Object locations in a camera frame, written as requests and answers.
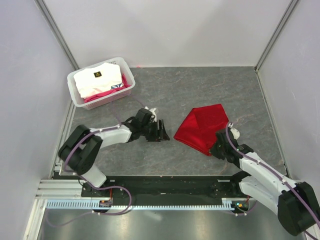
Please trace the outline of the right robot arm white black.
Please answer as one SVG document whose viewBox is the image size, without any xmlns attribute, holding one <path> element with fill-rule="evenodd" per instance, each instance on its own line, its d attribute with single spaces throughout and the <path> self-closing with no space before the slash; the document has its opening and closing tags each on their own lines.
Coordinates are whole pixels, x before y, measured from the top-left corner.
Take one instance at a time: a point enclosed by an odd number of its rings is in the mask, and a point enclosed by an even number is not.
<svg viewBox="0 0 320 240">
<path fill-rule="evenodd" d="M 244 194 L 254 198 L 275 213 L 282 227 L 293 236 L 320 224 L 320 205 L 310 184 L 288 178 L 262 160 L 251 147 L 238 144 L 237 129 L 226 127 L 215 136 L 211 155 L 240 169 L 229 184 L 233 196 Z"/>
</svg>

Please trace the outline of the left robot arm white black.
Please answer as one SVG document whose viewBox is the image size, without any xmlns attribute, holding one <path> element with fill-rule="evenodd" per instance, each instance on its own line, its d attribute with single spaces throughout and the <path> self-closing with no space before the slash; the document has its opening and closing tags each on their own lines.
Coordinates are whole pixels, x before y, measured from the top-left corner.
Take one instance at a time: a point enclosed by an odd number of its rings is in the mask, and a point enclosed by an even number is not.
<svg viewBox="0 0 320 240">
<path fill-rule="evenodd" d="M 119 124 L 105 128 L 78 125 L 60 147 L 58 157 L 73 173 L 85 180 L 99 197 L 110 191 L 107 176 L 96 166 L 100 149 L 126 144 L 145 137 L 147 142 L 168 141 L 164 121 L 157 117 L 156 108 L 140 108 L 136 115 Z"/>
</svg>

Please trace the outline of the red cloth napkin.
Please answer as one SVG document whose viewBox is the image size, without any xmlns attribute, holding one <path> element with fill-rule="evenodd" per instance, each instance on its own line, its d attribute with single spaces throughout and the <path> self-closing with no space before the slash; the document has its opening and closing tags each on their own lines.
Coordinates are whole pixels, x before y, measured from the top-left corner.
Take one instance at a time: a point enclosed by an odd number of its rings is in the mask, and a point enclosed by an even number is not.
<svg viewBox="0 0 320 240">
<path fill-rule="evenodd" d="M 229 122 L 221 104 L 193 108 L 174 135 L 174 139 L 200 153 L 210 156 L 217 141 L 216 132 Z"/>
</svg>

